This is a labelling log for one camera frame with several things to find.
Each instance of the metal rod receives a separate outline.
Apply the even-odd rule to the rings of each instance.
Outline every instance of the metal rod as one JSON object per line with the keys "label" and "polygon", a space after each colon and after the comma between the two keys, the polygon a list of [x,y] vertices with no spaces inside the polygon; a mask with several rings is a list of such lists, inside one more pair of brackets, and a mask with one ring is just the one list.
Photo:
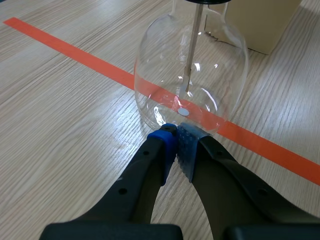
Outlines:
{"label": "metal rod", "polygon": [[185,65],[184,73],[183,73],[182,86],[186,92],[189,91],[191,65],[192,65],[192,62],[194,59],[194,54],[195,54],[195,49],[196,49],[196,45],[197,45],[198,33],[199,33],[203,10],[204,10],[203,4],[196,5],[193,27],[192,27],[192,35],[191,35],[191,40],[190,40],[189,52],[188,52],[188,58],[186,60],[186,65]]}

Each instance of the wooden table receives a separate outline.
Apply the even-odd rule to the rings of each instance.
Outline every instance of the wooden table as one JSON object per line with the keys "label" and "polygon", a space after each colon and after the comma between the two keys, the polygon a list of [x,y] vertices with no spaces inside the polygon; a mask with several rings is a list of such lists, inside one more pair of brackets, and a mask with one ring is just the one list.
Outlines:
{"label": "wooden table", "polygon": [[[3,24],[12,17],[129,73],[142,34],[170,0],[6,0],[0,3],[0,239],[37,239],[109,189],[151,131],[134,92]],[[272,55],[249,51],[231,121],[320,164],[320,1],[303,1]],[[289,201],[320,217],[320,187],[215,136]],[[154,223],[212,239],[203,205],[179,166],[160,190]]]}

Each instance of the black cap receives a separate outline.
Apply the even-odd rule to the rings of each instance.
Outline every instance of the black cap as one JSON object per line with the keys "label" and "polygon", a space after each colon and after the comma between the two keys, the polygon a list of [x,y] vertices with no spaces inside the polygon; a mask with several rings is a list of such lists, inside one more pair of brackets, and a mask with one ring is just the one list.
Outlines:
{"label": "black cap", "polygon": [[230,2],[231,0],[186,0],[195,4],[224,4]]}

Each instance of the screw hole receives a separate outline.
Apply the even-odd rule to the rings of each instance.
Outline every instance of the screw hole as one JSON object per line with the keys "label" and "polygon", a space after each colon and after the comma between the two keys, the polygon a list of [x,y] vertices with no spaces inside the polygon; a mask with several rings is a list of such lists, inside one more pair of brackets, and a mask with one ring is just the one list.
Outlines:
{"label": "screw hole", "polygon": [[268,195],[268,191],[265,190],[265,189],[263,189],[263,188],[260,188],[260,189],[258,190],[258,193],[259,193],[260,195],[264,196],[264,197]]}
{"label": "screw hole", "polygon": [[119,194],[120,195],[125,195],[128,192],[128,190],[126,188],[120,188],[119,189]]}

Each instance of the blue gripper pad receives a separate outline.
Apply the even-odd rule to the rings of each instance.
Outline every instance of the blue gripper pad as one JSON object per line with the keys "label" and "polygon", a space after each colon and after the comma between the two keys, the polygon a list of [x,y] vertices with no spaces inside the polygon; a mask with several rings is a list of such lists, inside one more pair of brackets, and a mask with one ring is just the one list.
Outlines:
{"label": "blue gripper pad", "polygon": [[194,176],[198,141],[209,135],[201,128],[188,123],[183,122],[178,126],[178,163],[190,183]]}

